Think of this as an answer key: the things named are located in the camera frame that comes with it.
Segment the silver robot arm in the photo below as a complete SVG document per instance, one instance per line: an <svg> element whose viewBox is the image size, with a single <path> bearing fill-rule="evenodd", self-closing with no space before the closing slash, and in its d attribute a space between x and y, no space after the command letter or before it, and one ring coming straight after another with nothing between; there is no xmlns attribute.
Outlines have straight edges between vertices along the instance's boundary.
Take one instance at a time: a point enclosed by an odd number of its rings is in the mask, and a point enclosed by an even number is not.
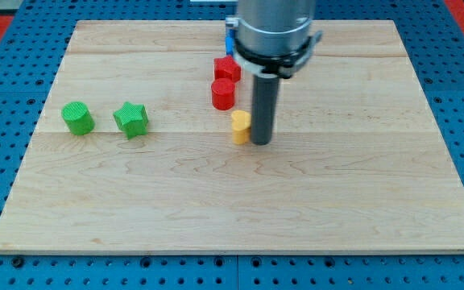
<svg viewBox="0 0 464 290"><path fill-rule="evenodd" d="M292 77L321 40L321 31L310 32L315 8L315 0L238 1L225 20L236 63L258 77Z"/></svg>

